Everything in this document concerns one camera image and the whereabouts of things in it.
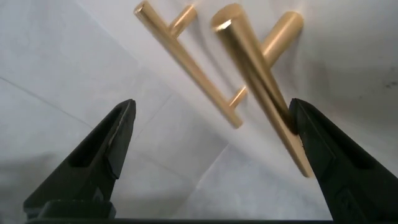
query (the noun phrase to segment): white surface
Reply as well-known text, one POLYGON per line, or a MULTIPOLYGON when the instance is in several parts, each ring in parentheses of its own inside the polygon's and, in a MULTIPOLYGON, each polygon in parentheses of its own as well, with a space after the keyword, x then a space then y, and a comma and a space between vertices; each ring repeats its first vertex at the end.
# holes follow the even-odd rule
POLYGON ((174 95, 138 135, 132 149, 197 183, 226 145, 196 111, 174 95))
POLYGON ((331 215, 325 200, 314 202, 260 162, 228 146, 174 218, 331 220, 331 215))
POLYGON ((137 116, 112 198, 119 217, 171 215, 227 145, 74 1, 0 1, 0 48, 0 223, 23 223, 23 201, 128 98, 137 116), (140 153, 149 146, 168 159, 140 153))
POLYGON ((188 179, 130 150, 111 201, 116 218, 167 218, 194 186, 188 179))
MULTIPOLYGON (((231 128, 132 14, 138 0, 78 2, 128 52, 150 66, 231 144, 302 189, 311 192, 318 188, 314 181, 300 175, 251 95, 237 109, 244 125, 238 130, 231 128)), ((150 1, 167 22, 190 2, 195 2, 198 20, 179 39, 221 92, 230 97, 243 82, 211 32, 210 19, 217 10, 235 1, 150 1)), ((383 157, 382 162, 393 164, 398 158, 394 137, 398 119, 393 116, 393 111, 397 111, 398 106, 389 99, 398 96, 398 45, 395 42, 398 2, 236 2, 245 8, 260 40, 283 12, 296 10, 302 13, 305 27, 300 38, 272 69, 286 101, 289 102, 291 97, 301 98, 320 108, 334 122, 349 121, 342 128, 353 133, 354 140, 361 142, 368 151, 377 151, 376 159, 383 157)), ((390 165, 390 168, 397 173, 396 165, 390 165)))

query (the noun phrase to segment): gold cabinet handle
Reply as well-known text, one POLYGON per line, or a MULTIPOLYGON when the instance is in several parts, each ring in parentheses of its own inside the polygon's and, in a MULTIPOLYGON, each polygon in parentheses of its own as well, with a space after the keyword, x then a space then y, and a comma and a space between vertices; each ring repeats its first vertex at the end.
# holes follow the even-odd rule
POLYGON ((169 26, 167 26, 157 15, 147 1, 142 1, 134 10, 134 14, 152 32, 152 35, 163 45, 180 66, 191 76, 193 81, 221 111, 232 126, 234 128, 240 127, 243 122, 236 115, 234 109, 246 95, 246 86, 243 86, 242 89, 238 90, 232 100, 227 101, 177 40, 178 35, 180 35, 197 16, 196 10, 193 6, 187 6, 169 26))
POLYGON ((301 173, 312 177, 292 116, 270 70, 299 34, 303 26, 301 15, 296 12, 284 14, 263 45, 257 40, 239 4, 230 4, 218 11, 211 20, 211 26, 301 173))

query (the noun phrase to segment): gold t-bar handle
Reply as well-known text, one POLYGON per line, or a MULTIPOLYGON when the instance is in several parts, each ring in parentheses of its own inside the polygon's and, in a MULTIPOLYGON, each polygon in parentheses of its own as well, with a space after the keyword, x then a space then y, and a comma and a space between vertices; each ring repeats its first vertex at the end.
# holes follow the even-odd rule
POLYGON ((152 35, 163 45, 180 66, 191 76, 193 81, 221 111, 232 126, 234 128, 240 127, 243 122, 236 115, 234 110, 246 95, 246 86, 243 86, 237 91, 231 100, 227 101, 177 40, 177 37, 181 32, 197 16, 197 12, 193 6, 187 6, 168 27, 147 1, 141 2, 134 10, 134 14, 152 32, 152 35))
POLYGON ((296 12, 285 13, 262 46, 239 4, 230 4, 218 11, 211 20, 211 26, 301 173, 312 177, 311 165, 292 116, 270 70, 299 34, 303 27, 302 16, 296 12))

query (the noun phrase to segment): brushed gold bar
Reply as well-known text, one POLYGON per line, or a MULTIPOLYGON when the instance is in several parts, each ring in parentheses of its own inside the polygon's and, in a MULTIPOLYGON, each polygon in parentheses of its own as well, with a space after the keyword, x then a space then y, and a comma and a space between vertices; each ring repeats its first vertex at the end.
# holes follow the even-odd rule
POLYGON ((289 109, 243 8, 239 4, 222 8, 213 16, 211 26, 301 173, 313 176, 289 109))
POLYGON ((229 101, 229 106, 232 108, 236 108, 240 102, 242 102, 243 98, 246 96, 248 93, 248 89, 246 88, 246 85, 244 85, 236 95, 229 101))
POLYGON ((299 35, 303 25, 303 17, 297 12, 286 12, 278 20, 261 45, 268 66, 272 67, 275 64, 279 56, 299 35))
MULTIPOLYGON (((174 36, 181 31, 181 28, 175 28, 174 30, 176 31, 174 32, 174 35, 172 35, 170 33, 170 29, 147 1, 142 1, 135 8, 134 14, 152 32, 152 35, 163 45, 178 64, 190 75, 193 81, 221 111, 231 125, 234 128, 240 127, 243 122, 236 115, 234 108, 229 106, 228 101, 224 99, 220 91, 206 77, 194 59, 192 59, 190 54, 178 42, 176 36, 174 36)), ((186 22, 175 22, 175 24, 183 24, 181 27, 186 27, 188 25, 186 22)))
POLYGON ((186 6, 177 18, 175 18, 169 25, 170 34, 177 38, 196 17, 197 11, 193 5, 186 6))

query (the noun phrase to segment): metal rod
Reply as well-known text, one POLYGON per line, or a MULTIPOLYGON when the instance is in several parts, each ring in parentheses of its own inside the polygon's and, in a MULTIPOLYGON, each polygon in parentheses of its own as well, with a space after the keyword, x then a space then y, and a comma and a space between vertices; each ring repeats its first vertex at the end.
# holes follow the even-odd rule
POLYGON ((247 93, 248 89, 246 88, 246 85, 244 85, 240 90, 238 90, 238 92, 231 99, 231 101, 229 101, 229 106, 232 108, 236 108, 240 104, 240 102, 242 102, 247 93))
POLYGON ((290 112, 243 8, 239 4, 224 7, 214 15, 211 25, 301 173, 312 176, 290 112))
POLYGON ((226 119, 238 128, 242 120, 235 114, 234 109, 228 104, 218 89, 207 79, 201 68, 196 64, 190 54, 170 33, 169 28, 156 14, 147 1, 143 1, 136 7, 134 14, 152 32, 154 37, 164 46, 169 54, 180 64, 180 66, 191 76, 193 81, 201 88, 213 104, 221 111, 226 119))
POLYGON ((286 12, 275 24, 261 45, 261 51, 269 67, 299 35, 304 25, 303 17, 297 12, 286 12))
POLYGON ((170 34, 178 37, 182 31, 196 18, 197 11, 192 5, 186 6, 169 25, 170 34))

